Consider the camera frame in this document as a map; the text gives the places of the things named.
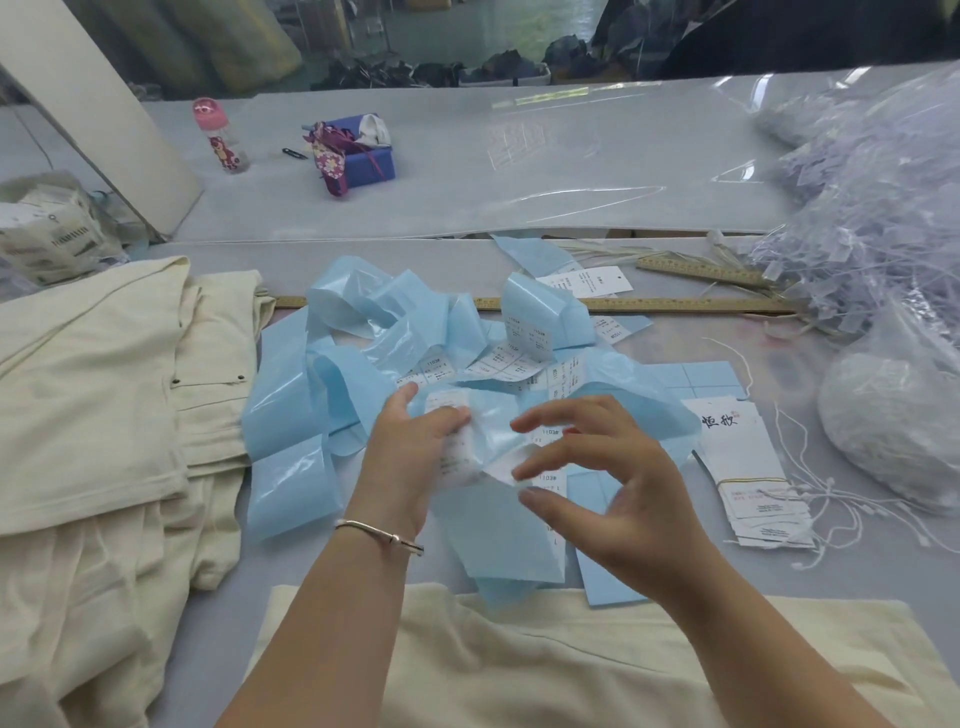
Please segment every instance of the bracelet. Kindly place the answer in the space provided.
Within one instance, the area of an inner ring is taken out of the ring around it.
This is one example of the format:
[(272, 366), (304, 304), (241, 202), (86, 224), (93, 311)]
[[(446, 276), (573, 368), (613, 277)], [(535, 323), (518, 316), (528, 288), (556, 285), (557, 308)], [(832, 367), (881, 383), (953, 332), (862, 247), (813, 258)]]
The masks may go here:
[(415, 544), (412, 541), (407, 541), (404, 538), (400, 538), (396, 533), (387, 533), (386, 531), (381, 531), (379, 528), (374, 528), (373, 526), (367, 523), (361, 523), (360, 521), (347, 521), (345, 519), (339, 519), (333, 525), (333, 530), (337, 530), (342, 526), (348, 526), (350, 528), (357, 528), (364, 533), (369, 533), (375, 539), (384, 540), (391, 546), (403, 546), (410, 553), (416, 554), (418, 556), (423, 555), (423, 546), (420, 544)]

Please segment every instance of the dark fabric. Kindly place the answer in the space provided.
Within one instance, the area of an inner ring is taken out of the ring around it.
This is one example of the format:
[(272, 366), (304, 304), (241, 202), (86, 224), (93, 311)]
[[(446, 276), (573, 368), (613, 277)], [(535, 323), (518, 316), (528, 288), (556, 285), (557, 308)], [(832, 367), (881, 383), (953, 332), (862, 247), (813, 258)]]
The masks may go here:
[(660, 76), (929, 61), (946, 43), (939, 0), (735, 0), (677, 44)]

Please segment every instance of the cream fabric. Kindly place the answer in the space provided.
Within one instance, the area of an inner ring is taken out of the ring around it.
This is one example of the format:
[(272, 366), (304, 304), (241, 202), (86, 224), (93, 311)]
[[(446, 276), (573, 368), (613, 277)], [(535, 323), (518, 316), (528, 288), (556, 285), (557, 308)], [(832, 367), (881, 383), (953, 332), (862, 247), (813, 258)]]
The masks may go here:
[(0, 725), (145, 727), (191, 582), (239, 557), (274, 301), (185, 258), (30, 300), (0, 311)]
[(168, 404), (186, 258), (5, 303), (0, 535), (159, 500), (185, 482)]
[[(189, 490), (202, 493), (212, 487), (191, 481)], [(147, 642), (136, 652), (96, 678), (80, 686), (62, 701), (72, 728), (139, 728), (147, 725), (147, 707), (163, 687), (163, 670), (180, 615), (190, 590), (190, 577), (203, 518), (186, 519), (185, 499), (161, 503), (164, 519), (164, 559), (156, 569), (136, 579), (136, 624), (146, 633)]]
[(207, 479), (206, 518), (191, 568), (194, 589), (212, 592), (240, 560), (240, 524), (234, 508), (245, 473), (237, 469)]
[[(271, 593), (251, 667), (296, 591)], [(770, 600), (895, 724), (956, 724), (960, 690), (905, 604)], [(654, 604), (590, 610), (579, 590), (544, 590), (491, 613), (476, 595), (425, 584), (406, 590), (380, 725), (727, 724), (693, 648)]]

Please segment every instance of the pink bottle cap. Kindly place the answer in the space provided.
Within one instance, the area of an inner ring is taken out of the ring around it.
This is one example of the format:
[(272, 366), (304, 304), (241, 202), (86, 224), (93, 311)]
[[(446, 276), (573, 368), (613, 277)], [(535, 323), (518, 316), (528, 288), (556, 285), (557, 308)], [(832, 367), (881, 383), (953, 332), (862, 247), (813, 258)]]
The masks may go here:
[(216, 132), (229, 123), (220, 104), (206, 97), (193, 102), (193, 118), (205, 132)]

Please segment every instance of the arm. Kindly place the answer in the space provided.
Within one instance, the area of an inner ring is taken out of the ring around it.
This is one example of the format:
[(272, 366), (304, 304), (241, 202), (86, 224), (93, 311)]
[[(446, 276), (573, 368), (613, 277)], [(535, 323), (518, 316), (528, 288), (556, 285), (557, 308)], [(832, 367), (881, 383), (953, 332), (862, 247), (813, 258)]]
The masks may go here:
[(617, 578), (663, 607), (696, 650), (736, 728), (893, 728), (724, 559), (697, 520), (684, 481), (655, 440), (611, 397), (555, 400), (514, 421), (572, 425), (514, 471), (569, 463), (606, 470), (623, 487), (606, 515), (549, 491), (520, 500)]
[[(407, 384), (387, 400), (344, 515), (404, 538), (423, 528), (444, 437), (469, 419), (452, 407), (411, 419), (416, 393)], [(409, 559), (363, 531), (335, 530), (217, 728), (374, 728)]]

